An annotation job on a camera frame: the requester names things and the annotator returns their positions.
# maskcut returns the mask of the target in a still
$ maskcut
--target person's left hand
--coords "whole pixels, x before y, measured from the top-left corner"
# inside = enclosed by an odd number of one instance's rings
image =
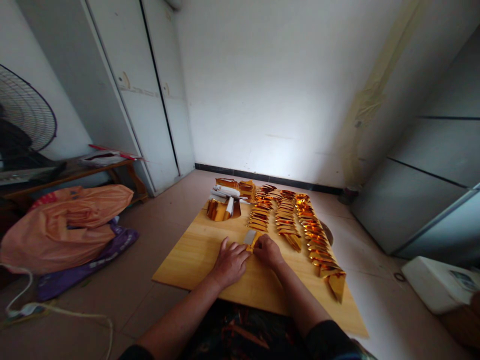
[[[208,276],[218,283],[221,290],[228,288],[240,280],[247,270],[245,260],[251,255],[250,252],[246,251],[247,245],[245,244],[239,245],[233,242],[229,248],[227,248],[228,240],[229,237],[227,236],[221,242],[220,252],[216,258],[215,265],[208,274]]]

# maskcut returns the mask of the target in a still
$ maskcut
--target purple bag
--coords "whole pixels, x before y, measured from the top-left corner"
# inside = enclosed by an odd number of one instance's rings
[[[115,237],[95,260],[40,277],[37,288],[37,300],[39,302],[56,298],[86,277],[104,268],[139,238],[139,233],[136,230],[119,226],[116,218],[108,223],[115,233]]]

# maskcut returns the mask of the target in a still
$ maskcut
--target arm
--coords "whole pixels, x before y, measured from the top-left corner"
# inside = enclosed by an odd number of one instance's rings
[[[315,325],[332,319],[285,262],[279,246],[267,234],[258,238],[253,253],[268,265],[280,280],[285,290],[288,308],[304,338]]]
[[[136,342],[155,359],[176,359],[190,340],[220,292],[236,283],[245,273],[250,256],[246,245],[223,239],[211,272],[182,301],[167,312]]]

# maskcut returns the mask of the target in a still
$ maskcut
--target white cable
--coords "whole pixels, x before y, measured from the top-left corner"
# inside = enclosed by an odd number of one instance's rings
[[[20,271],[28,274],[28,285],[26,286],[26,288],[23,289],[17,296],[15,296],[15,298],[12,301],[10,301],[10,303],[5,308],[5,312],[6,312],[7,316],[10,317],[11,314],[20,314],[21,313],[21,311],[11,310],[10,307],[14,304],[15,301],[18,300],[19,297],[21,297],[30,288],[30,286],[32,286],[32,283],[34,282],[34,275],[32,274],[32,272],[30,270],[28,270],[27,268],[24,268],[24,267],[12,266],[12,265],[8,265],[8,264],[1,263],[1,262],[0,262],[0,265],[3,265],[6,268],[20,270]],[[68,311],[68,310],[62,309],[60,307],[51,306],[51,305],[48,305],[48,304],[45,304],[45,303],[39,303],[39,302],[30,302],[30,303],[24,305],[23,307],[25,307],[25,306],[41,307],[41,308],[45,308],[45,309],[51,310],[51,311],[59,313],[59,314],[69,315],[69,316],[78,317],[78,318],[105,319],[108,322],[108,327],[110,328],[110,341],[109,341],[109,344],[108,344],[108,352],[106,353],[106,360],[109,360],[110,353],[112,352],[112,345],[113,345],[113,342],[114,342],[114,324],[108,316],[102,315],[102,314],[86,314],[86,313]]]

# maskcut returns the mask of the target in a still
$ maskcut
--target white plastic container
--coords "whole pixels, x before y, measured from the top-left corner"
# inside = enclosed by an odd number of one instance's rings
[[[434,314],[469,305],[472,295],[480,291],[480,274],[426,257],[417,256],[401,270]]]

